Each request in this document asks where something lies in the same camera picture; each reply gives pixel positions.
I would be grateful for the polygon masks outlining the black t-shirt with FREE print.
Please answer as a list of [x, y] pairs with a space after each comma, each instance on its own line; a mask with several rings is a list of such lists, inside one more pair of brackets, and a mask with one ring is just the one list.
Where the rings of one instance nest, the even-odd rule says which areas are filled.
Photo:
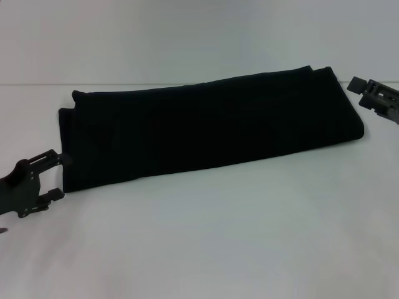
[[72, 93], [59, 110], [65, 192], [218, 168], [358, 140], [331, 68], [129, 92]]

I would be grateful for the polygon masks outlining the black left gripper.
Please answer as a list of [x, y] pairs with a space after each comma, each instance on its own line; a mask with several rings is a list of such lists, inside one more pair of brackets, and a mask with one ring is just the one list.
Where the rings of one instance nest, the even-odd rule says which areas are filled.
[[47, 171], [71, 163], [67, 154], [56, 153], [53, 149], [29, 160], [18, 161], [10, 174], [0, 178], [0, 215], [16, 212], [19, 218], [23, 218], [34, 212], [48, 210], [51, 202], [63, 199], [65, 194], [55, 188], [39, 195], [39, 175], [34, 171]]

